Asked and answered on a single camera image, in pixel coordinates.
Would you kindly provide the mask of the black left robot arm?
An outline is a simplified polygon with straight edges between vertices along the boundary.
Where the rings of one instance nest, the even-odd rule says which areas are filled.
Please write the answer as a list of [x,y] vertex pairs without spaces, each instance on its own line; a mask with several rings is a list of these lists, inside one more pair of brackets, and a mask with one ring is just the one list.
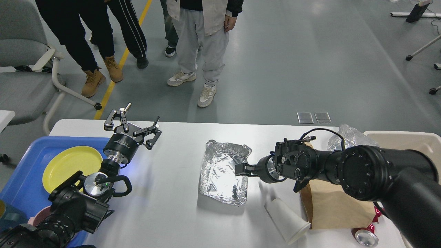
[[112,131],[112,136],[103,149],[106,158],[99,171],[88,176],[77,171],[62,182],[48,197],[49,215],[36,226],[20,224],[2,232],[2,248],[65,248],[78,232],[92,234],[112,215],[108,201],[132,191],[120,169],[131,162],[140,145],[151,150],[161,135],[157,121],[146,128],[129,123],[129,107],[112,110],[104,122],[104,130]]

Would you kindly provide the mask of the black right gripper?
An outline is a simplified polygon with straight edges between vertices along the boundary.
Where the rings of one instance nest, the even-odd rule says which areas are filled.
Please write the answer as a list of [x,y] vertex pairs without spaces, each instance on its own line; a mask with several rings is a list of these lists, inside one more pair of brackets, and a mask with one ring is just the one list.
[[274,155],[269,155],[260,159],[256,165],[248,163],[240,163],[236,165],[236,176],[258,176],[263,182],[279,183],[286,180],[284,176],[280,176],[276,170]]

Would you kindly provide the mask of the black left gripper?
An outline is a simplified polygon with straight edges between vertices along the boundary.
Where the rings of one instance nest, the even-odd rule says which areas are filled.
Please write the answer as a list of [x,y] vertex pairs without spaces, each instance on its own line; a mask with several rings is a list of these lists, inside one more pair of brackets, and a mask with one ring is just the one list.
[[[126,119],[126,112],[130,107],[131,103],[129,102],[125,108],[120,108],[119,110],[113,109],[104,122],[104,130],[112,131],[114,134],[104,146],[103,152],[107,157],[110,155],[119,155],[119,163],[122,164],[128,164],[131,162],[141,144],[148,150],[151,150],[162,133],[157,125],[160,116],[157,116],[156,121],[154,121],[152,126],[139,129],[133,132],[133,136],[131,136],[129,132],[129,123]],[[115,127],[115,119],[119,119],[120,126]],[[154,134],[153,138],[149,138],[144,142],[144,138],[151,134]]]

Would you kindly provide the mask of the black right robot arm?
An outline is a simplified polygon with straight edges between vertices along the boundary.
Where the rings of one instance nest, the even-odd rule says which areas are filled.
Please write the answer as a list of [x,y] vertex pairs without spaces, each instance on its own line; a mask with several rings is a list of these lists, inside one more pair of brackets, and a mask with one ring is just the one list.
[[293,179],[295,193],[310,180],[342,186],[360,201],[380,202],[384,214],[414,248],[440,247],[441,188],[435,164],[420,151],[369,145],[319,151],[306,145],[314,136],[277,142],[256,165],[240,163],[236,175],[266,183]]

